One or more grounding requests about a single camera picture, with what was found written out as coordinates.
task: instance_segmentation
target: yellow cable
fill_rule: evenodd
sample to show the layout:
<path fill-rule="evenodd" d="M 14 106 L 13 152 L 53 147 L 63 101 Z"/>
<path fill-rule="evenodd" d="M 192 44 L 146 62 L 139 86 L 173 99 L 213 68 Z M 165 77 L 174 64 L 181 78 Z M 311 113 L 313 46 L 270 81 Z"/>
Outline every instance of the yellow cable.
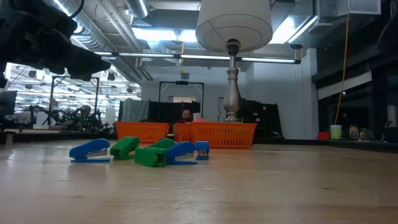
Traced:
<path fill-rule="evenodd" d="M 338 98 L 338 104 L 337 104 L 337 112 L 336 112 L 336 118 L 335 118 L 335 124 L 337 124 L 337 119 L 338 119 L 338 113 L 340 110 L 340 105 L 341 105 L 341 97 L 343 96 L 343 88 L 344 88 L 344 80 L 346 78 L 346 66 L 347 66 L 347 51 L 348 51 L 348 28 L 349 28 L 349 15 L 351 13 L 351 0 L 349 0 L 349 7 L 348 7 L 348 14 L 347 14 L 347 22 L 346 22 L 346 43 L 344 47 L 344 61 L 343 61 L 343 79 L 341 81 L 341 90 L 340 90 L 340 96 Z"/>

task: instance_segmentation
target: orange plastic crate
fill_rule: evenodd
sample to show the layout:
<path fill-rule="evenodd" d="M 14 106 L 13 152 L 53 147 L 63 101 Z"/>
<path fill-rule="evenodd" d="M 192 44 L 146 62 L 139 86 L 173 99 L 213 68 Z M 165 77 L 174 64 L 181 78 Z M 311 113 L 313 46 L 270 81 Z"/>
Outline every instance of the orange plastic crate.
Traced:
<path fill-rule="evenodd" d="M 191 141 L 191 124 L 175 124 L 173 125 L 174 141 L 183 142 Z"/>
<path fill-rule="evenodd" d="M 118 139 L 126 136 L 137 136 L 141 143 L 155 143 L 167 137 L 169 124 L 146 122 L 116 122 Z"/>
<path fill-rule="evenodd" d="M 213 148 L 247 149 L 257 124 L 191 123 L 192 142 L 208 141 Z"/>

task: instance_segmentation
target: wooden table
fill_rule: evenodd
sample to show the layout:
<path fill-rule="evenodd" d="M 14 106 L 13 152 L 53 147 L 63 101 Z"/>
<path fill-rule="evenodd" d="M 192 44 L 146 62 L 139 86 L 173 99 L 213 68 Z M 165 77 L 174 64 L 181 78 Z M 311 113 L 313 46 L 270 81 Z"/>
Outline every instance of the wooden table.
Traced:
<path fill-rule="evenodd" d="M 0 223 L 398 223 L 396 154 L 255 145 L 195 166 L 71 164 L 83 142 L 2 146 Z"/>

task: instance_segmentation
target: white wall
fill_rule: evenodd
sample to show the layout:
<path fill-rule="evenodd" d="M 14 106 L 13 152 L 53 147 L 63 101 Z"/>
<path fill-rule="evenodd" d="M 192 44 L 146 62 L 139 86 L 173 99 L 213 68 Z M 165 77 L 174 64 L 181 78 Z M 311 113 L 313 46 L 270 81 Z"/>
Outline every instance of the white wall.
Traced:
<path fill-rule="evenodd" d="M 142 83 L 142 100 L 159 100 L 159 81 L 177 81 L 180 80 L 179 68 L 147 68 L 149 73 L 154 77 L 154 82 Z M 218 98 L 224 97 L 228 87 L 228 76 L 226 68 L 202 68 L 202 67 L 187 67 L 185 72 L 190 73 L 190 82 L 205 83 L 205 95 L 203 104 L 203 118 L 208 121 L 218 121 Z M 241 89 L 242 97 L 245 97 L 245 73 L 238 75 L 238 85 Z M 195 97 L 197 101 L 201 101 L 201 93 L 192 85 L 183 86 L 171 84 L 167 87 L 161 95 L 161 102 L 169 100 L 169 96 L 191 96 Z"/>
<path fill-rule="evenodd" d="M 287 139 L 315 139 L 318 97 L 311 76 L 317 72 L 316 50 L 307 51 L 300 65 L 255 63 L 246 74 L 246 98 L 278 104 Z"/>

